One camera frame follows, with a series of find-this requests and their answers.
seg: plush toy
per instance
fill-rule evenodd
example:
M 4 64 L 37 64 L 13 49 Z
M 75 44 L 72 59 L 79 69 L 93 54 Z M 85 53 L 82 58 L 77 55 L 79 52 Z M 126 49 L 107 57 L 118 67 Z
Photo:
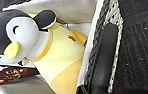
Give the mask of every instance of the plush toy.
M 57 94 L 75 94 L 86 38 L 56 22 L 51 10 L 34 18 L 19 10 L 0 13 L 0 61 L 34 62 Z

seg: yellow fabric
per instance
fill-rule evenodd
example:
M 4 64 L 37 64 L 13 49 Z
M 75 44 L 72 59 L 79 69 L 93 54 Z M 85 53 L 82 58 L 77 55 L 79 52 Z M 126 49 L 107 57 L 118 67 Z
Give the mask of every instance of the yellow fabric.
M 28 14 L 31 18 L 34 18 L 37 14 Z
M 80 62 L 82 62 L 82 58 L 69 65 L 51 81 L 50 86 L 56 91 L 56 94 L 76 94 L 77 83 L 71 84 L 71 82 L 77 82 L 78 80 L 81 68 Z
M 81 34 L 80 32 L 76 31 L 76 30 L 71 30 L 71 32 L 76 36 L 76 38 L 79 40 L 79 42 L 84 45 L 87 38 Z
M 65 94 L 64 92 L 68 92 L 66 89 L 60 92 L 59 90 L 56 91 L 57 87 L 54 86 L 58 85 L 58 83 L 54 82 L 61 82 L 61 80 L 64 81 L 61 79 L 62 76 L 58 75 L 64 74 L 63 72 L 67 67 L 72 66 L 71 64 L 83 57 L 85 47 L 79 42 L 71 31 L 59 23 L 55 23 L 48 29 L 48 31 L 52 34 L 49 34 L 50 42 L 48 41 L 44 51 L 42 52 L 45 54 L 40 55 L 39 59 L 36 58 L 32 61 L 36 61 L 34 64 L 47 83 L 53 86 L 52 89 L 55 90 L 55 92 L 58 92 L 57 94 Z M 69 71 L 69 75 L 71 77 L 76 77 L 76 75 L 79 74 L 78 71 L 80 71 L 82 61 L 78 63 L 80 64 L 77 64 L 77 68 L 73 68 L 73 71 L 76 72 Z M 78 79 L 78 77 L 76 77 L 75 80 L 71 79 L 72 81 L 66 80 L 67 82 L 70 82 L 66 83 L 67 86 L 70 86 L 70 84 L 74 85 L 72 85 L 70 88 L 63 85 L 62 88 L 67 88 L 70 91 L 66 94 L 73 94 L 73 88 L 76 88 L 76 79 Z
M 47 54 L 48 50 L 51 47 L 52 40 L 53 40 L 52 39 L 52 36 L 53 36 L 52 35 L 52 32 L 50 32 L 50 30 L 48 32 L 49 32 L 49 37 L 48 37 L 48 41 L 47 41 L 47 44 L 46 44 L 43 52 L 37 58 L 35 58 L 33 60 L 29 60 L 29 61 L 31 61 L 31 62 L 38 62 L 38 61 L 40 61 Z
M 19 44 L 18 41 L 13 41 L 12 43 L 10 43 L 5 51 L 4 51 L 4 55 L 7 59 L 13 59 L 15 58 L 17 55 L 19 55 L 21 52 L 21 46 Z

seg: penguin eye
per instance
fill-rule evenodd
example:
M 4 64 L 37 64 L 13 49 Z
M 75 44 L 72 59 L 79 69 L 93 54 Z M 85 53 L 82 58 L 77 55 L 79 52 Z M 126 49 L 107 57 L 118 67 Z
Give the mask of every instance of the penguin eye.
M 15 26 L 13 27 L 13 33 L 16 34 L 16 28 L 18 28 L 19 26 Z

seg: brown object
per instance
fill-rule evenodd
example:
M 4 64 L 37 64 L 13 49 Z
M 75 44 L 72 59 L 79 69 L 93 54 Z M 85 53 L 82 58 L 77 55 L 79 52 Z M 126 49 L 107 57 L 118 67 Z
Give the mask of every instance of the brown object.
M 36 68 L 0 65 L 0 84 L 39 74 Z

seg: gray fabric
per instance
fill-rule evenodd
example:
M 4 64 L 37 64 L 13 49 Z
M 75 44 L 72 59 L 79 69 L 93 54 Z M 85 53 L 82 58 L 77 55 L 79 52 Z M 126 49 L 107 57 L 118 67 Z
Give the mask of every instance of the gray fabric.
M 48 84 L 35 76 L 0 84 L 0 94 L 55 94 Z

